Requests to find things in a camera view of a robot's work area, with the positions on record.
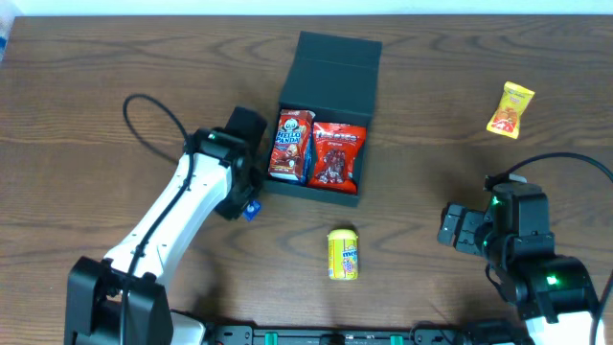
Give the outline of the blue Eclipse mints box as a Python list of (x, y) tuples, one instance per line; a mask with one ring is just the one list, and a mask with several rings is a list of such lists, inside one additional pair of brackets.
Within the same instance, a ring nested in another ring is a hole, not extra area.
[(261, 204), (254, 199), (245, 207), (242, 215), (247, 221), (252, 221), (260, 211)]

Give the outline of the red cookie carton box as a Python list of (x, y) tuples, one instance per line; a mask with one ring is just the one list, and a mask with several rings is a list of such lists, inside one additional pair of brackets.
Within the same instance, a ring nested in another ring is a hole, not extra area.
[(314, 118), (310, 110), (281, 111), (268, 166), (272, 178), (302, 184), (304, 152), (311, 141)]

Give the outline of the blue Oreo cookie pack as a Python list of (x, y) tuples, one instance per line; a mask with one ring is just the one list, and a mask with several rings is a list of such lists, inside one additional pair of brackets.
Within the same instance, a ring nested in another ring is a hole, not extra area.
[(312, 142), (309, 141), (304, 152), (304, 165), (303, 165), (303, 177), (301, 179), (302, 185), (306, 185), (309, 179), (309, 171), (312, 161)]

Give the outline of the red Hacks candy bag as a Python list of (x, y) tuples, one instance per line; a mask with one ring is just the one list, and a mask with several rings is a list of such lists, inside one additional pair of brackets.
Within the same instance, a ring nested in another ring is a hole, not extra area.
[(316, 122), (313, 139), (317, 159), (308, 186), (356, 195), (354, 161), (366, 136), (363, 126)]

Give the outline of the yellow snack packet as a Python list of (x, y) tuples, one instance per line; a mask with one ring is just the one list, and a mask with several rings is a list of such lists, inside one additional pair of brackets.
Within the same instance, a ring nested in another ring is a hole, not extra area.
[(517, 139), (521, 117), (533, 97), (532, 90), (506, 81), (500, 102), (487, 124), (487, 131)]

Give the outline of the yellow Mentos gum bottle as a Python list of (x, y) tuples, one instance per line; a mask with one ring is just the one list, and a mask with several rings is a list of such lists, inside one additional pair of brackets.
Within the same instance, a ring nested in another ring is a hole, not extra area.
[(329, 277), (337, 281), (358, 278), (358, 236), (351, 229), (334, 229), (328, 234)]

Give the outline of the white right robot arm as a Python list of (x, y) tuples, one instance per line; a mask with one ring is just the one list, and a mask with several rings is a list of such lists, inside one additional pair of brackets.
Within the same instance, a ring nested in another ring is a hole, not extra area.
[(486, 276), (524, 328), (509, 321), (471, 323), (457, 344), (603, 344), (602, 304), (586, 266), (558, 255), (550, 229), (549, 200), (525, 178), (487, 177), (484, 211), (450, 202), (438, 241), (483, 258)]

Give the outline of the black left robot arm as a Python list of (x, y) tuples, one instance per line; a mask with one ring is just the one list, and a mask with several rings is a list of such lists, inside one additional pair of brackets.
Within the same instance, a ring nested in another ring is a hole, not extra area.
[(170, 309), (167, 291), (205, 219), (239, 218), (257, 197), (256, 155), (267, 122), (237, 107), (224, 127), (199, 129), (165, 190), (104, 258), (68, 275), (67, 344), (203, 344), (203, 322)]

